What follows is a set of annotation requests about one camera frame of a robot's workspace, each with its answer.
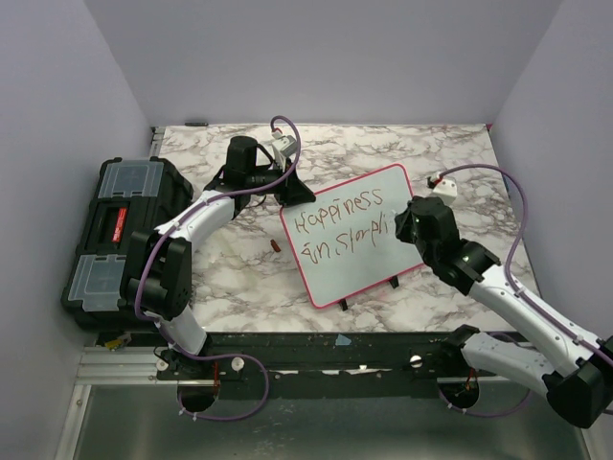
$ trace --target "robotic arm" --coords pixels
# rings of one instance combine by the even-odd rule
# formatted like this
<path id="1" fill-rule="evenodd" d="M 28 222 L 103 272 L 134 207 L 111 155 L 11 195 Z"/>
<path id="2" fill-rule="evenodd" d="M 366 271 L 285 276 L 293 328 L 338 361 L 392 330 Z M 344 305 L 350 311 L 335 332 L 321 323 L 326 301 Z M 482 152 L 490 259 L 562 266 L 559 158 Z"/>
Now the robotic arm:
<path id="1" fill-rule="evenodd" d="M 189 355 L 197 356 L 207 339 L 188 305 L 193 252 L 238 216 L 251 194 L 274 195 L 285 206 L 315 201 L 290 160 L 294 154 L 298 160 L 300 140 L 278 130 L 273 135 L 274 159 L 255 139 L 233 137 L 225 165 L 192 206 L 152 231 L 131 235 L 120 293 L 135 305 L 139 318 L 154 322 L 170 343 Z M 258 150 L 270 158 L 269 165 L 256 165 Z"/>
<path id="2" fill-rule="evenodd" d="M 449 201 L 447 195 L 430 185 L 435 188 L 432 196 L 414 196 L 396 216 L 397 238 L 414 244 L 441 281 L 494 310 L 537 349 L 462 326 L 451 336 L 457 347 L 452 359 L 517 381 L 545 397 L 572 425 L 589 427 L 613 400 L 613 368 L 602 358 L 613 357 L 613 339 L 602 341 L 572 323 L 514 277 L 517 289 L 511 287 L 494 254 L 460 238 L 453 212 L 443 202 Z M 550 316 L 575 339 L 546 319 Z"/>

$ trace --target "board stand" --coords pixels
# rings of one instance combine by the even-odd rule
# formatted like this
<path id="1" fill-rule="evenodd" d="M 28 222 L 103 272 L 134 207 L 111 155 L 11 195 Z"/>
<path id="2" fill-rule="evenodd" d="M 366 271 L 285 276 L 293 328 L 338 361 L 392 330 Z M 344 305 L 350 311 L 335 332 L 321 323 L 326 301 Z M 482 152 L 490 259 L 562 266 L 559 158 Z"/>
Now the board stand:
<path id="1" fill-rule="evenodd" d="M 390 278 L 389 280 L 387 280 L 387 282 L 390 284 L 390 286 L 392 287 L 392 289 L 396 289 L 400 286 L 400 281 L 398 280 L 398 276 L 395 275 L 392 278 Z M 347 311 L 349 309 L 349 306 L 347 305 L 347 299 L 341 299 L 338 301 L 338 305 L 341 306 L 341 310 L 342 311 Z"/>

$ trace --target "red label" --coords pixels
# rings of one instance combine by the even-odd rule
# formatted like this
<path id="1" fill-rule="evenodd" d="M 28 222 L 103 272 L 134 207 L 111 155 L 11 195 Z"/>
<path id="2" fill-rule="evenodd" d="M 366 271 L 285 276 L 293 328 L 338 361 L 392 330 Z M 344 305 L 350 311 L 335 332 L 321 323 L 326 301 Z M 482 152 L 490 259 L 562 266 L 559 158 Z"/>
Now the red label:
<path id="1" fill-rule="evenodd" d="M 119 215 L 117 216 L 117 223 L 115 223 L 115 231 L 113 232 L 113 242 L 120 242 L 122 240 L 126 216 L 127 208 L 119 208 Z"/>

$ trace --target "marble surface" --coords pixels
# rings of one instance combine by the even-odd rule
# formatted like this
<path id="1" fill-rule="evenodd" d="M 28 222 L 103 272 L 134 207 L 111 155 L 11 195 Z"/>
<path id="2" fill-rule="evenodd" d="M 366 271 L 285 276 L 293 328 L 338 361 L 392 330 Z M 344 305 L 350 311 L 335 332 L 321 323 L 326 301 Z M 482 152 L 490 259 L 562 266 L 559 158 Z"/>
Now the marble surface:
<path id="1" fill-rule="evenodd" d="M 478 126 L 299 126 L 303 155 L 298 175 L 321 190 L 363 173 L 401 163 L 415 195 L 428 193 L 425 178 L 465 163 L 495 164 L 488 132 Z M 225 162 L 230 138 L 255 137 L 269 146 L 267 126 L 169 127 L 160 156 L 168 158 L 197 190 Z M 517 231 L 500 175 L 470 170 L 454 174 L 460 195 L 453 205 L 461 235 L 506 258 Z M 282 251 L 273 251 L 275 240 Z M 523 247 L 513 273 L 528 288 L 534 278 Z M 400 287 L 380 285 L 337 306 L 317 310 L 289 248 L 279 206 L 269 197 L 216 231 L 193 258 L 192 305 L 210 332 L 444 332 L 462 324 L 509 330 L 494 312 L 436 278 L 428 267 L 399 277 Z"/>

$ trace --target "gray floor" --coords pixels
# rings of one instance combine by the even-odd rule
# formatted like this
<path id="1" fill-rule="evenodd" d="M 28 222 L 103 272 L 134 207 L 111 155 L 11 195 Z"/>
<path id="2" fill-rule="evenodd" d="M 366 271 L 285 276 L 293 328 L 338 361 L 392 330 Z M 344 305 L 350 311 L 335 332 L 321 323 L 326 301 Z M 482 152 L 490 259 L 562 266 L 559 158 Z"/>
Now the gray floor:
<path id="1" fill-rule="evenodd" d="M 478 407 L 508 407 L 523 391 L 489 383 Z M 251 402 L 218 402 L 217 413 Z M 579 431 L 533 398 L 523 411 L 478 420 L 438 400 L 272 400 L 237 423 L 178 416 L 175 389 L 99 387 L 79 439 L 78 459 L 547 459 L 588 458 Z"/>

